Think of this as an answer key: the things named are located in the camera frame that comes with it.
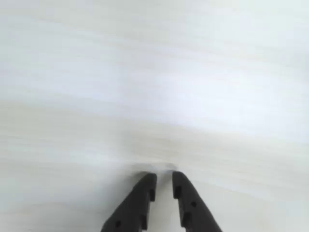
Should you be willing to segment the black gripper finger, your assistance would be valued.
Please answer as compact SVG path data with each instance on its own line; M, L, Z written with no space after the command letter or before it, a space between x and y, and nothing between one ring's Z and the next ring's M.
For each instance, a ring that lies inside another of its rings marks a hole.
M198 191L179 171L172 173L173 197L178 200L180 223L187 232L220 232L221 228Z
M150 203L155 201L157 174L146 173L102 226L102 232L142 232L148 229Z

